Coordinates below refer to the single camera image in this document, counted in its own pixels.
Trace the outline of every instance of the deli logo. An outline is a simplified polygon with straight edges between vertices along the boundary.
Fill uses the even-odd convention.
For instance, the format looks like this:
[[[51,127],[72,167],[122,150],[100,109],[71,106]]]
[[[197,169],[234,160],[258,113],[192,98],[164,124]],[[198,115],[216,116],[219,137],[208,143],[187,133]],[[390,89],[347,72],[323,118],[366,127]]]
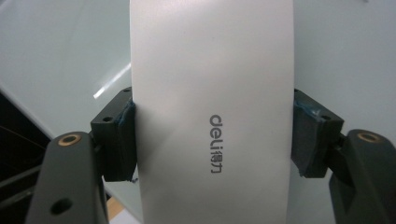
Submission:
[[[211,155],[211,164],[212,164],[212,169],[211,173],[212,174],[218,174],[221,173],[221,168],[222,168],[222,150],[223,150],[223,139],[221,137],[222,135],[222,120],[221,116],[219,115],[213,115],[210,117],[210,125],[212,126],[212,129],[210,130],[210,137],[212,138],[212,141],[210,142],[210,155]]]

